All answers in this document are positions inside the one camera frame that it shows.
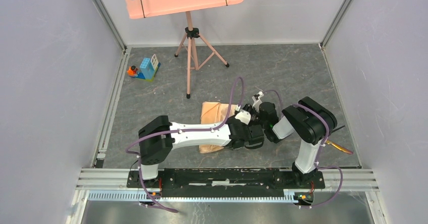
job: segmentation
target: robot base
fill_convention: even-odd
[[[310,189],[311,181],[316,189],[326,187],[321,171],[297,184],[295,172],[276,168],[164,169],[144,183],[147,188],[162,188],[163,197],[279,197],[284,189]],[[126,187],[142,188],[138,171],[129,172]]]

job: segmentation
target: white wall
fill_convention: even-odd
[[[354,0],[327,59],[391,223],[426,223],[428,0]]]
[[[184,13],[131,20],[125,0],[102,1],[128,45],[177,45],[184,35]],[[215,44],[320,42],[342,1],[244,0],[192,16],[194,26]]]
[[[64,223],[121,50],[91,0],[0,4],[0,223]]]

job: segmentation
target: tripod leg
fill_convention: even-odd
[[[226,65],[226,67],[229,67],[228,62],[214,49],[214,47],[211,46],[211,44],[203,37],[201,34],[199,34],[200,38],[203,42],[211,49],[219,58],[220,60]]]
[[[183,47],[184,40],[186,40],[186,37],[187,37],[187,34],[186,34],[186,33],[184,33],[183,39],[181,39],[180,45],[178,46],[178,49],[177,49],[177,51],[175,52],[174,57],[178,57],[178,54],[180,53],[181,48]]]
[[[196,51],[196,41],[195,38],[192,38],[192,53],[193,53],[193,61],[195,62],[195,69],[199,70],[199,62],[198,62],[198,53]]]
[[[188,41],[187,49],[187,94],[186,98],[190,99],[190,63],[192,61],[192,42],[193,40]]]

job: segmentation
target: music stand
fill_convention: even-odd
[[[190,12],[193,10],[207,9],[219,6],[229,6],[241,3],[243,0],[125,0],[129,17],[131,19],[140,19],[152,16],[167,15],[172,13],[185,12],[187,19],[187,27],[185,34],[180,42],[180,45],[174,54],[178,57],[180,50],[184,45],[187,38],[187,92],[186,97],[190,98],[190,71],[195,69],[199,70],[213,55],[229,67],[229,64],[224,58],[214,49],[213,46],[205,39],[199,29],[193,27],[192,17]],[[212,53],[207,59],[199,65],[198,56],[196,51],[195,38],[200,38],[211,49]]]

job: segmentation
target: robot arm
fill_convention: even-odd
[[[139,138],[162,132],[172,133],[155,136],[141,141],[140,154],[144,179],[157,177],[158,164],[163,162],[171,150],[211,144],[233,149],[247,147],[256,149],[263,145],[264,136],[271,142],[279,142],[291,135],[294,130],[302,138],[299,155],[292,166],[296,174],[296,182],[305,182],[316,173],[314,165],[319,145],[326,134],[325,127],[314,115],[300,107],[289,106],[282,110],[284,117],[278,119],[275,105],[261,102],[262,92],[255,95],[254,105],[247,104],[242,109],[236,109],[235,115],[229,117],[226,123],[207,125],[188,125],[169,122],[168,116],[159,116],[142,128]],[[299,101],[299,104],[310,108],[319,114],[329,125],[330,129],[337,126],[334,115],[309,97]]]
[[[299,104],[316,112],[326,121],[329,129],[332,130],[337,127],[336,117],[313,99],[305,97],[299,101]],[[316,173],[314,163],[316,162],[320,144],[326,135],[326,128],[317,117],[301,107],[291,105],[283,109],[282,113],[302,139],[299,155],[291,169],[296,174],[296,182],[308,181]]]
[[[151,137],[139,143],[144,179],[156,178],[159,163],[163,162],[170,151],[176,148],[202,144],[234,149],[243,146],[263,145],[264,134],[261,126],[248,125],[235,116],[229,117],[226,123],[217,130],[214,130],[214,128],[220,125],[221,122],[206,125],[188,125],[169,122],[168,116],[159,116],[154,119],[139,131],[140,138],[156,132],[172,131],[172,133]]]

